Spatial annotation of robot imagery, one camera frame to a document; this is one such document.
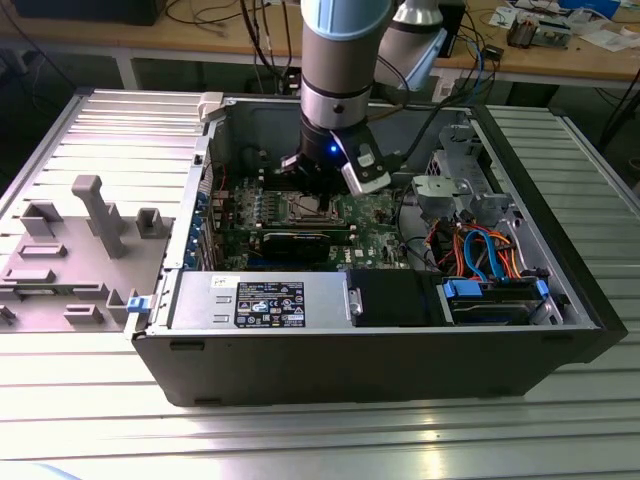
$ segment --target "white label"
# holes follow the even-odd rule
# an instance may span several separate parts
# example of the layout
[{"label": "white label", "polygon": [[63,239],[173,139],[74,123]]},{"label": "white label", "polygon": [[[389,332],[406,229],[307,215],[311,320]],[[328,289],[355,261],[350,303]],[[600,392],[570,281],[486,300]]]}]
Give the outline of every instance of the white label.
[{"label": "white label", "polygon": [[214,275],[211,277],[211,288],[236,288],[240,277],[231,275]]}]

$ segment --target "floor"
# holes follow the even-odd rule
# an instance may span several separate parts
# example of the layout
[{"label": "floor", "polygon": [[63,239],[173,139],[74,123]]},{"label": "floor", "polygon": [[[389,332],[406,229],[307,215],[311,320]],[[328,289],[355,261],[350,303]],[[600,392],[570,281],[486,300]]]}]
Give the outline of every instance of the floor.
[{"label": "floor", "polygon": [[[65,55],[57,55],[53,59],[78,86],[121,88],[117,68],[110,59]],[[142,85],[148,90],[206,89],[243,93],[249,88],[257,93],[251,66],[138,60],[136,67]],[[488,103],[504,102],[510,87],[507,82],[496,82]],[[432,85],[423,94],[425,98],[429,97],[430,88]],[[610,93],[620,97],[624,92],[612,90]],[[29,73],[25,76],[17,79],[5,75],[0,79],[0,142],[3,145],[0,190],[4,191],[20,170],[70,95],[64,81],[38,56],[31,60]],[[486,98],[481,95],[476,101],[484,102]],[[561,87],[550,106],[565,111],[593,142],[597,141],[613,110],[592,88]],[[640,157],[639,131],[640,118],[636,117],[618,133],[605,153],[613,168],[631,187],[640,182],[640,170],[629,164],[630,159]]]}]

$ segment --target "side panel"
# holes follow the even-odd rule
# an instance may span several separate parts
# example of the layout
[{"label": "side panel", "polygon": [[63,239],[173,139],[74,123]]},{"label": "side panel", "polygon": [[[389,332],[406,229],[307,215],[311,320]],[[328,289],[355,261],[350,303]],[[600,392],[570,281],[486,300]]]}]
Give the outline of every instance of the side panel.
[{"label": "side panel", "polygon": [[407,401],[523,395],[594,331],[139,337],[174,405]]},{"label": "side panel", "polygon": [[512,195],[526,204],[528,214],[531,216],[527,220],[536,226],[542,238],[545,239],[589,318],[603,329],[598,345],[581,357],[582,361],[591,361],[624,338],[627,330],[529,176],[512,144],[502,135],[494,117],[486,107],[477,107],[475,115],[493,150],[493,156],[499,159],[503,173],[513,187],[510,190]]}]

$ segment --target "table leg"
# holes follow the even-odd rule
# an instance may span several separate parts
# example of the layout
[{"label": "table leg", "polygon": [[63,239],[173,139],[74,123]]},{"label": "table leg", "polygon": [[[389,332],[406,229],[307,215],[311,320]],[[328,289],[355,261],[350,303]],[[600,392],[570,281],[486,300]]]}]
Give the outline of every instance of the table leg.
[{"label": "table leg", "polygon": [[122,86],[126,90],[140,90],[140,81],[138,75],[133,68],[133,58],[128,49],[119,48],[112,53],[113,58],[118,64]]}]

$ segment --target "workbench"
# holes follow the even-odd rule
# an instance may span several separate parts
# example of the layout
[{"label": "workbench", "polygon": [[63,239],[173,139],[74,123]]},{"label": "workbench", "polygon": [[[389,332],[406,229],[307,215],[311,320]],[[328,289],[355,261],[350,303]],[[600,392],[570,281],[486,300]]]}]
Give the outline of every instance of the workbench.
[{"label": "workbench", "polygon": [[[195,9],[226,0],[193,0]],[[503,2],[498,0],[469,0],[469,11],[477,29],[487,42],[504,48],[496,79],[510,82],[572,85],[582,87],[626,88],[633,79],[640,53],[626,49],[612,53],[580,38],[574,37],[567,50],[534,47],[519,50],[507,46],[507,30],[488,25],[490,11]],[[122,83],[126,89],[139,89],[139,81],[133,59],[165,59],[216,63],[253,63],[253,49],[242,17],[225,22],[220,33],[212,33],[194,25],[178,23],[161,15],[152,27],[46,19],[23,19],[11,12],[16,22],[45,51],[81,55],[113,57],[117,62]],[[239,13],[239,5],[208,12],[221,18]],[[172,8],[174,16],[192,20],[188,1]],[[275,63],[285,65],[288,56],[282,10],[278,5],[267,8]],[[639,13],[621,10],[614,17],[616,22],[638,22]],[[301,55],[302,18],[298,7],[289,7],[289,23],[292,38],[293,65],[299,65]],[[5,49],[30,48],[7,21],[0,15],[0,40]],[[460,76],[466,76],[474,68],[474,59],[464,42],[456,42],[451,58],[440,58],[431,72],[439,77],[434,98]]]},{"label": "workbench", "polygon": [[[17,217],[26,200],[86,215],[69,187],[83,171],[101,175],[105,200],[122,215],[151,204],[175,218],[179,203],[166,192],[184,186],[186,144],[202,132],[198,101],[178,92],[74,96],[0,199],[0,255],[24,232]],[[524,397],[179,408],[122,333],[3,334],[0,459],[86,480],[142,471],[154,479],[637,479],[640,205],[597,152],[562,150],[563,138],[581,135],[568,120],[493,110],[629,330],[596,361],[563,366]],[[552,140],[540,142],[540,132]],[[550,149],[562,153],[550,158]]]}]

